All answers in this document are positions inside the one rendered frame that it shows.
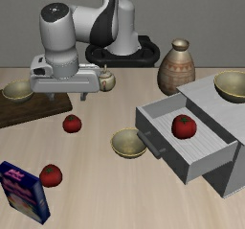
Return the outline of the small cream teapot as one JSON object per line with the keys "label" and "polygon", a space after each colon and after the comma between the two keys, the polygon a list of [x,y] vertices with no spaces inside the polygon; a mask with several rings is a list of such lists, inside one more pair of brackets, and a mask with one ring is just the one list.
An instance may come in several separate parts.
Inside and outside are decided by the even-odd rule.
{"label": "small cream teapot", "polygon": [[116,85],[116,77],[107,69],[107,65],[104,65],[99,75],[100,91],[111,91]]}

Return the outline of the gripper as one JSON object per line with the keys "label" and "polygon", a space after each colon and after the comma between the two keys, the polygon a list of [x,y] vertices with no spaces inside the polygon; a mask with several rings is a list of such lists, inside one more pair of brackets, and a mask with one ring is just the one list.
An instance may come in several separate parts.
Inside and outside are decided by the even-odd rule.
{"label": "gripper", "polygon": [[33,92],[46,93],[50,101],[55,100],[55,93],[80,93],[80,100],[86,101],[88,93],[100,90],[99,75],[98,65],[80,64],[72,77],[56,79],[53,67],[40,55],[31,64],[30,84]]}

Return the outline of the dark brown cutting board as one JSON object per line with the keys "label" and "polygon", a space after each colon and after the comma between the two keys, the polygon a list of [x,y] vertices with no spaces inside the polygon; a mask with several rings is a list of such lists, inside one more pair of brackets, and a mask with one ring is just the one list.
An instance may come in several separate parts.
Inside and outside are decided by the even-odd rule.
{"label": "dark brown cutting board", "polygon": [[13,103],[0,93],[0,128],[50,117],[72,109],[66,93],[56,93],[52,101],[43,93],[34,93],[24,103]]}

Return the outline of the blue carton box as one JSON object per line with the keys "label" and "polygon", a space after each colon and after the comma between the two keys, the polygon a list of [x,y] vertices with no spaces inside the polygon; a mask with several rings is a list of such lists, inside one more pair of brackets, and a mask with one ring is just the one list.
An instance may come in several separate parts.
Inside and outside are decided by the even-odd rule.
{"label": "blue carton box", "polygon": [[40,224],[50,217],[43,187],[36,176],[4,161],[0,164],[0,183],[12,208]]}

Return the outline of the grey cabinet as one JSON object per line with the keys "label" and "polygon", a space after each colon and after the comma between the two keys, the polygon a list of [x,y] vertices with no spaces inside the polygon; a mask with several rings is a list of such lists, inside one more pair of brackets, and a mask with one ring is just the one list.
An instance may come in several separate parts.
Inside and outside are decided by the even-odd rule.
{"label": "grey cabinet", "polygon": [[226,198],[245,189],[245,103],[230,103],[221,98],[213,79],[214,76],[209,76],[178,90],[197,106],[201,119],[217,130],[223,140],[236,140],[232,160],[204,175],[220,196]]}

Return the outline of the brown patterned vase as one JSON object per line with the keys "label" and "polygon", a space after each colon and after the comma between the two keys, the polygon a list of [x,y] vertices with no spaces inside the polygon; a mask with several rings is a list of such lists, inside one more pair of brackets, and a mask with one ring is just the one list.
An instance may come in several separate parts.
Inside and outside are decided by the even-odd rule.
{"label": "brown patterned vase", "polygon": [[164,57],[157,75],[159,89],[165,95],[178,92],[177,87],[195,81],[195,68],[188,51],[189,42],[183,38],[175,38],[172,48]]}

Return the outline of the beige porcelain bowl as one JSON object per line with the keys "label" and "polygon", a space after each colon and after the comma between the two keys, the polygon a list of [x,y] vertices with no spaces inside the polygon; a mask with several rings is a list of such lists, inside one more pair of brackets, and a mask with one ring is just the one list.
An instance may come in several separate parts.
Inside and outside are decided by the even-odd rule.
{"label": "beige porcelain bowl", "polygon": [[112,149],[123,158],[133,159],[143,155],[147,146],[138,136],[138,129],[123,128],[115,132],[110,141]]}
{"label": "beige porcelain bowl", "polygon": [[245,103],[245,72],[226,70],[214,76],[214,88],[230,103]]}
{"label": "beige porcelain bowl", "polygon": [[33,96],[33,90],[29,80],[14,80],[3,88],[2,95],[13,103],[24,103]]}

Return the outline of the open grey cabinet drawer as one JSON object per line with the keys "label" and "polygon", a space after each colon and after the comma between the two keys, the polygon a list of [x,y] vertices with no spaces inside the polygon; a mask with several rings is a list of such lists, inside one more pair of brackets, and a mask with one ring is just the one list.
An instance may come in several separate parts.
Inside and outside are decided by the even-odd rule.
{"label": "open grey cabinet drawer", "polygon": [[[191,117],[197,130],[193,137],[180,140],[172,131],[178,115]],[[234,159],[235,138],[181,93],[136,107],[139,136],[156,158],[163,158],[187,184]]]}

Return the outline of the red tomato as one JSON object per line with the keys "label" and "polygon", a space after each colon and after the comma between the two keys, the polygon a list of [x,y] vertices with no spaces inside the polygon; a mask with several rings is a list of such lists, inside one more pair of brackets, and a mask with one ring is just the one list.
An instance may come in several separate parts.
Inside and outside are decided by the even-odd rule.
{"label": "red tomato", "polygon": [[81,119],[73,114],[68,115],[62,123],[62,127],[67,133],[79,132],[82,127]]}
{"label": "red tomato", "polygon": [[49,164],[43,168],[39,179],[41,184],[46,188],[56,187],[62,181],[62,172],[56,165]]}
{"label": "red tomato", "polygon": [[189,139],[195,135],[196,131],[197,124],[188,115],[178,115],[172,121],[171,132],[178,139]]}

